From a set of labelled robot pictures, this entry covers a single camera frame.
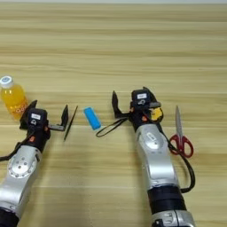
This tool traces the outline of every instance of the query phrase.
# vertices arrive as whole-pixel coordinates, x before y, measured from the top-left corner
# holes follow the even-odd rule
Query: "scissor blade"
[[[181,114],[178,106],[176,106],[176,133],[180,138],[183,137]]]

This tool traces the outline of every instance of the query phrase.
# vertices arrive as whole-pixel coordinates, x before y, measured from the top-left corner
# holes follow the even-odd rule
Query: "bottle cap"
[[[13,85],[13,80],[9,75],[6,75],[0,80],[0,83],[4,89],[9,89]]]

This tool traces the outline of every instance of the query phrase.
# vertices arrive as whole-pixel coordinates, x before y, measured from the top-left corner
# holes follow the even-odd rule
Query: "juice bottle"
[[[10,76],[5,76],[0,80],[2,90],[1,98],[9,113],[14,119],[19,120],[27,108],[27,99],[22,87],[13,82]]]

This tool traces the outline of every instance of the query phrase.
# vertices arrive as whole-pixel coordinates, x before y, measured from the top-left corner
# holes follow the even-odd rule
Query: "sticker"
[[[151,132],[148,132],[147,134],[147,137],[150,138],[153,142],[156,141],[156,137],[151,133]]]
[[[32,113],[32,118],[33,118],[33,119],[40,120],[40,119],[41,119],[41,115]]]
[[[144,94],[138,94],[138,95],[137,95],[137,98],[138,98],[138,99],[147,98],[147,95],[146,95],[146,93],[144,93]]]

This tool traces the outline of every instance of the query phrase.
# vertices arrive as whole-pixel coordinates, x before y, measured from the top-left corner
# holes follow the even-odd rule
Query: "cable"
[[[117,129],[120,125],[122,125],[126,120],[128,119],[128,117],[126,118],[121,118],[119,120],[117,120],[116,122],[105,126],[104,128],[102,128],[99,132],[97,132],[96,136],[97,137],[103,137],[105,135],[107,135],[108,133],[110,133],[111,131]],[[109,127],[114,126],[112,129],[109,129],[106,133],[104,134],[100,134],[101,132],[103,132],[104,130],[108,129]]]
[[[153,121],[145,112],[143,112],[143,114],[144,114],[144,116],[148,119],[148,121],[149,121],[150,123],[156,124],[156,125],[157,125],[157,127],[158,127],[160,133],[167,139],[167,141],[168,141],[168,149],[169,149],[169,150],[174,150],[174,151],[176,151],[176,152],[181,156],[181,158],[183,159],[184,164],[186,165],[186,167],[187,167],[187,169],[188,169],[188,172],[189,172],[189,175],[190,175],[191,182],[190,182],[189,187],[187,187],[187,188],[182,188],[182,189],[181,189],[181,193],[187,193],[187,192],[191,191],[191,190],[194,188],[195,182],[196,182],[195,173],[194,173],[194,169],[193,169],[192,165],[191,165],[190,162],[181,154],[181,152],[180,152],[178,149],[176,149],[176,148],[171,144],[171,142],[169,141],[168,137],[167,137],[166,134],[164,133],[164,131],[163,131],[163,129],[162,129],[160,123],[159,123],[159,122]]]
[[[32,131],[29,135],[27,135],[27,137],[22,142],[20,142],[16,145],[15,149],[10,154],[0,157],[0,161],[9,160],[15,153],[17,153],[17,151],[20,149],[20,147],[22,145],[24,145],[27,142],[27,140],[29,140],[34,135],[34,133],[35,133],[35,131]]]

